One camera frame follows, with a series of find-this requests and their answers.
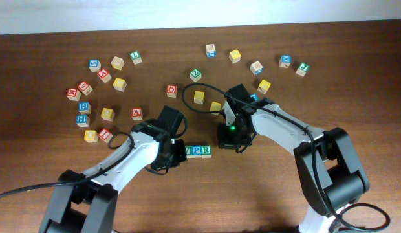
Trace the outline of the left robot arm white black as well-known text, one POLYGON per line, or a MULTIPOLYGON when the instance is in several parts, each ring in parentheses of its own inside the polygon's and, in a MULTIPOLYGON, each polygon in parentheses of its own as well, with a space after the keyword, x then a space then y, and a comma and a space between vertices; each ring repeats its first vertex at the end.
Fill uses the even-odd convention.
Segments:
POLYGON ((58 178, 40 232, 112 232, 118 196, 140 171, 165 175, 186 160, 178 128, 186 124, 177 109, 164 106, 158 118, 131 128, 120 146, 96 166, 58 178))

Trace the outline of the green R block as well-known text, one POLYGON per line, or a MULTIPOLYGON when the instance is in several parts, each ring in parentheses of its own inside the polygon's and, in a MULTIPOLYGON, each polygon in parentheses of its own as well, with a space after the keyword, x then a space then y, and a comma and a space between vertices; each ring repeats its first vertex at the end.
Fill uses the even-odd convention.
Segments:
POLYGON ((202 146, 202 158, 211 158, 212 152, 211 152, 211 146, 202 146))

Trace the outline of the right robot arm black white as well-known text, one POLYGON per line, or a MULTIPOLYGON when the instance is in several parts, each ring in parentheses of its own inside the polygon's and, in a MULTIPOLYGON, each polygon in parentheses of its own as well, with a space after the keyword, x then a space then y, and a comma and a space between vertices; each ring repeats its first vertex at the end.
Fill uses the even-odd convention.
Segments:
POLYGON ((219 147, 242 153, 257 135, 265 136, 294 156, 301 189, 309 204, 298 232, 352 230, 345 211, 359 206, 370 182, 347 132, 312 127, 284 112, 273 101, 251 97, 239 84, 224 93, 218 126, 219 147))

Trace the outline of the blue P block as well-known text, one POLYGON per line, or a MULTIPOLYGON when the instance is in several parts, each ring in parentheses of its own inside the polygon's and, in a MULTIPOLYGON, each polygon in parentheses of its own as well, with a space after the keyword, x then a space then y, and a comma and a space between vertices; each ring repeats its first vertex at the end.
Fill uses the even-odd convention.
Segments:
POLYGON ((191 156, 193 158, 202 157, 202 146, 192 146, 191 147, 191 156))

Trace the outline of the green V block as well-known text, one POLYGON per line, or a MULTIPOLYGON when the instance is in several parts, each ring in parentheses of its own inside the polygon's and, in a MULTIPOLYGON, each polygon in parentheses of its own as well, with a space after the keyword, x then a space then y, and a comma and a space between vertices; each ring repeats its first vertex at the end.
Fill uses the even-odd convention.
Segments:
POLYGON ((185 149, 186 149, 186 157, 192 158, 191 146, 186 146, 185 149))

